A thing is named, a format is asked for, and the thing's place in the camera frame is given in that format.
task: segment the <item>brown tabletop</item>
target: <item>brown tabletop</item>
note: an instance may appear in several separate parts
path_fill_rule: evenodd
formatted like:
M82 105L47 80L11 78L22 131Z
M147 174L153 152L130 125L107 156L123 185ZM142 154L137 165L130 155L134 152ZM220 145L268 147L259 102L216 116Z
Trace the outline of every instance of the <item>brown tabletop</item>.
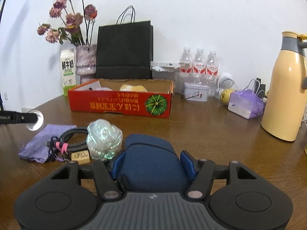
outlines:
M207 158L227 165L238 160L286 192L294 212L287 229L307 229L307 143L306 126L302 125L297 140L286 143L267 134L261 118L246 120L211 98L206 103L188 102L174 96L169 119L123 116L119 114L79 113L69 109L64 96L38 107L45 125L75 124L88 126L103 118L118 126L124 134L141 133L168 140L177 154L187 150L196 159ZM0 128L0 229L19 229L13 214L17 196L62 165L59 162L38 164L19 159L18 152L36 132L25 125ZM83 185L95 190L93 182ZM225 186L215 182L213 190Z

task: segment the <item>yellow thermos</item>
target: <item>yellow thermos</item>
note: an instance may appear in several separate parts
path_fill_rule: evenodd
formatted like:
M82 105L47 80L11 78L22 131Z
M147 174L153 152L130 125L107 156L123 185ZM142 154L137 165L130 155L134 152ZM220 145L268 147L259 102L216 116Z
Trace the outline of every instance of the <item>yellow thermos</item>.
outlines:
M294 141L300 129L307 102L307 35L285 31L275 62L267 105L261 126L273 136Z

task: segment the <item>white wall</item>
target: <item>white wall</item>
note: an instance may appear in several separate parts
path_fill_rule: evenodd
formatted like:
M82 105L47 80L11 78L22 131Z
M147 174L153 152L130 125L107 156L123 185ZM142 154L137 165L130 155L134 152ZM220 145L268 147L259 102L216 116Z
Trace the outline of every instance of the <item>white wall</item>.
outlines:
M36 107L62 94L61 46L36 34L49 18L54 0L7 0L0 26L0 89L7 91L6 109ZM220 70L233 74L239 87L260 77L269 85L281 46L281 32L307 32L306 0L85 0L98 9L99 25L114 24L128 6L136 21L154 26L154 59L177 61L183 46L215 49ZM75 10L81 3L74 1Z

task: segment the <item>wooden block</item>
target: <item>wooden block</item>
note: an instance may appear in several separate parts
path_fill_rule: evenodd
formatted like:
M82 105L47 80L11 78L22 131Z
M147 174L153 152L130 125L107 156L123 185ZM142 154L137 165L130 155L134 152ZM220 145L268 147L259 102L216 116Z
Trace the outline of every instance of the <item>wooden block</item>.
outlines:
M79 164L86 164L91 162L88 150L72 153L72 161L77 161Z

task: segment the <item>red cardboard box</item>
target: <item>red cardboard box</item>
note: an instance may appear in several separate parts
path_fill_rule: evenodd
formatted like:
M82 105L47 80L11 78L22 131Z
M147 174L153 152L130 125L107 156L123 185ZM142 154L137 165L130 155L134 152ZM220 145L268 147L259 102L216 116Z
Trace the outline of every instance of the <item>red cardboard box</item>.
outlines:
M142 85L147 92L119 91L123 84ZM112 91L96 90L101 87ZM173 90L173 82L170 80L96 79L69 89L68 99L72 111L168 118Z

